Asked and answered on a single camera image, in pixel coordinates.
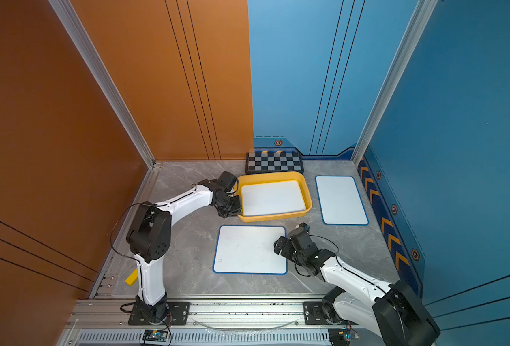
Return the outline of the yellow plastic storage box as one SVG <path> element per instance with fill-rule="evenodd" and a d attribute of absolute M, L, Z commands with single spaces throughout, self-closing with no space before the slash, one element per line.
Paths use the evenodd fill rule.
<path fill-rule="evenodd" d="M 239 218 L 245 223 L 298 218 L 313 207 L 305 177 L 298 172 L 241 176 L 236 194 L 242 206 Z"/>

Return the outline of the blue-framed whiteboard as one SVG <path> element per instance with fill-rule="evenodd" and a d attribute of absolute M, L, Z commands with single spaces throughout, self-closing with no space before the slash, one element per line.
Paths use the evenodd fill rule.
<path fill-rule="evenodd" d="M 367 213 L 354 177 L 315 178 L 321 216 L 326 225 L 366 226 Z"/>
<path fill-rule="evenodd" d="M 282 226 L 223 225 L 218 232 L 213 272 L 285 275 L 288 262 L 275 254 L 274 243 L 286 235 Z"/>

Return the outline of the yellow-framed whiteboard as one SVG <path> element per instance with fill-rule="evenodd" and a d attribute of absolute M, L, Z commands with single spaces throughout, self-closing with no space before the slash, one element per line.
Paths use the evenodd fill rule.
<path fill-rule="evenodd" d="M 241 189 L 244 216 L 269 216 L 306 210 L 299 183 L 295 180 L 245 185 Z"/>

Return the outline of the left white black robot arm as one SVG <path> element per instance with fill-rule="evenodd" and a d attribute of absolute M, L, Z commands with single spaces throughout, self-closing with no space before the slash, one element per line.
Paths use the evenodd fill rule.
<path fill-rule="evenodd" d="M 239 179 L 224 171 L 219 178 L 193 184 L 186 192 L 165 201 L 135 203 L 138 208 L 128 229 L 126 241 L 136 262 L 139 288 L 135 301 L 121 306 L 130 316 L 129 325 L 169 326 L 171 307 L 164 286 L 164 256 L 171 246 L 174 224 L 201 208 L 213 206 L 227 219 L 241 214 L 241 199 L 236 194 Z"/>

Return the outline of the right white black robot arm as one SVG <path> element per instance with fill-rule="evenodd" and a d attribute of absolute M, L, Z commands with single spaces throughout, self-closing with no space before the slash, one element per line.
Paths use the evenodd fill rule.
<path fill-rule="evenodd" d="M 306 324 L 343 326 L 333 337 L 344 345 L 357 335 L 354 326 L 379 336 L 386 345 L 435 345 L 440 328 L 421 298 L 405 282 L 389 283 L 353 268 L 335 250 L 320 248 L 301 223 L 274 243 L 274 252 L 304 276 L 332 286 L 320 302 L 304 305 Z"/>

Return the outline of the black grey checkerboard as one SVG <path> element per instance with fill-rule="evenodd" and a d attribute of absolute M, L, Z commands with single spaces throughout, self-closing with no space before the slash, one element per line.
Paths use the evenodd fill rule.
<path fill-rule="evenodd" d="M 295 149 L 261 150 L 246 154 L 245 174 L 304 173 L 303 158 Z"/>

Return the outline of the right green circuit board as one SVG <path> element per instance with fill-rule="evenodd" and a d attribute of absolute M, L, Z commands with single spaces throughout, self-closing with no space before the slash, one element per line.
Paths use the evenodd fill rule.
<path fill-rule="evenodd" d="M 350 346 L 352 341 L 359 338 L 353 330 L 328 329 L 328 333 L 331 346 Z"/>

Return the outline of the green circuit board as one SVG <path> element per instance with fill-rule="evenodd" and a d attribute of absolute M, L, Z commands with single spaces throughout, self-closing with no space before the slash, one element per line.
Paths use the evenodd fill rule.
<path fill-rule="evenodd" d="M 142 344 L 167 345 L 171 340 L 168 330 L 144 330 Z"/>
<path fill-rule="evenodd" d="M 353 330 L 328 329 L 328 333 L 331 346 L 350 346 L 352 341 L 359 338 Z"/>

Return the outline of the yellow rectangular block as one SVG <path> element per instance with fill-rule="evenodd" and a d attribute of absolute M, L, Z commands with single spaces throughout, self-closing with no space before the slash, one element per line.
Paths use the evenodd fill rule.
<path fill-rule="evenodd" d="M 129 286 L 134 286 L 136 282 L 139 280 L 139 272 L 138 269 L 135 269 L 126 279 L 125 283 Z"/>

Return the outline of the left green circuit board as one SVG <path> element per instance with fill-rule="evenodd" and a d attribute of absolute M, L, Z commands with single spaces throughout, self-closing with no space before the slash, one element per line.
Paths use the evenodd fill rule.
<path fill-rule="evenodd" d="M 167 345 L 171 340 L 168 330 L 144 330 L 142 344 Z"/>

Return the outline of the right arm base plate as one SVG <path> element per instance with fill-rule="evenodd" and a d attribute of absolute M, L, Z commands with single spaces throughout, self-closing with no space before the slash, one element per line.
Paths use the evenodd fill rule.
<path fill-rule="evenodd" d="M 303 302 L 303 314 L 306 325 L 348 325 L 330 303 L 322 301 Z"/>

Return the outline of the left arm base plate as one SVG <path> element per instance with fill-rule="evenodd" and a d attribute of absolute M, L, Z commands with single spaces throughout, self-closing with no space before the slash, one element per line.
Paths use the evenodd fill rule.
<path fill-rule="evenodd" d="M 166 314 L 157 319 L 150 317 L 137 304 L 134 304 L 128 319 L 130 326 L 154 326 L 154 327 L 175 327 L 185 326 L 187 324 L 190 311 L 189 302 L 170 301 L 166 304 Z"/>

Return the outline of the left aluminium corner post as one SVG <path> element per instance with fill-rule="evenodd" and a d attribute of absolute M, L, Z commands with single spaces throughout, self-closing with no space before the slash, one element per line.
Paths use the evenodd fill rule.
<path fill-rule="evenodd" d="M 154 167 L 156 159 L 73 5 L 64 0 L 49 3 L 143 161 L 149 168 Z"/>

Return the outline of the aluminium corner post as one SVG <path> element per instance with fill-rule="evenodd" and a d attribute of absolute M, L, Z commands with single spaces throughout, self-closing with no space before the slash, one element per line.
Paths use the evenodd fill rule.
<path fill-rule="evenodd" d="M 49 3 L 143 161 L 149 168 L 154 167 L 156 159 L 73 5 L 64 0 Z"/>
<path fill-rule="evenodd" d="M 380 88 L 372 110 L 357 141 L 351 161 L 357 167 L 363 159 L 386 108 L 404 74 L 404 71 L 419 43 L 422 33 L 438 4 L 438 0 L 420 0 L 399 43 L 396 54 L 391 62 L 388 73 Z"/>

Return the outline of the aluminium front rail frame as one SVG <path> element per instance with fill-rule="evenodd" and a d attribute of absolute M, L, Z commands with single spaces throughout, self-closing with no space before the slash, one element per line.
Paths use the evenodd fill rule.
<path fill-rule="evenodd" d="M 339 325 L 306 325 L 303 302 L 318 294 L 193 295 L 168 302 L 189 302 L 187 324 L 175 327 L 130 326 L 121 311 L 130 299 L 80 300 L 70 313 L 57 345 L 144 345 L 144 330 L 168 330 L 167 345 L 331 345 L 328 329 Z M 350 345 L 383 345 L 376 334 L 355 325 L 359 338 Z"/>

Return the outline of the right aluminium corner post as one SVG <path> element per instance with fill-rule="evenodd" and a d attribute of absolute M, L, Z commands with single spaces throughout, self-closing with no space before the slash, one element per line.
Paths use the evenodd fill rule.
<path fill-rule="evenodd" d="M 363 159 L 386 108 L 404 74 L 404 71 L 419 43 L 422 33 L 438 4 L 438 0 L 420 0 L 399 43 L 396 54 L 391 62 L 388 73 L 380 88 L 372 110 L 357 141 L 351 161 L 357 167 Z"/>

